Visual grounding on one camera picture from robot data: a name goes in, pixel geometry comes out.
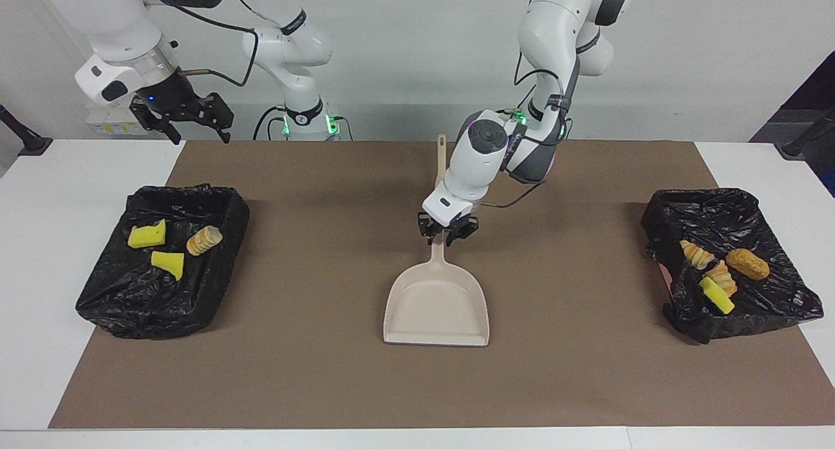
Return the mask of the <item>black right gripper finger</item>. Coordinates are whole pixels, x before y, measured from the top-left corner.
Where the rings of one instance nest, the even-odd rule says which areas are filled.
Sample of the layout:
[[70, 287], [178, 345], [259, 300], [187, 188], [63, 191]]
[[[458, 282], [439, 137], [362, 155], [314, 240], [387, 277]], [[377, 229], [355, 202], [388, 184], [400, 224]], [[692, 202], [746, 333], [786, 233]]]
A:
[[170, 123], [168, 114], [162, 117], [157, 117], [154, 112], [144, 104], [141, 99], [132, 99], [129, 105], [129, 110], [133, 113], [135, 119], [147, 131], [157, 131], [164, 134], [173, 144], [179, 145], [182, 136], [175, 126]]
[[212, 128], [224, 144], [232, 139], [228, 132], [232, 128], [234, 113], [226, 101], [217, 93], [211, 93], [198, 99], [198, 124]]

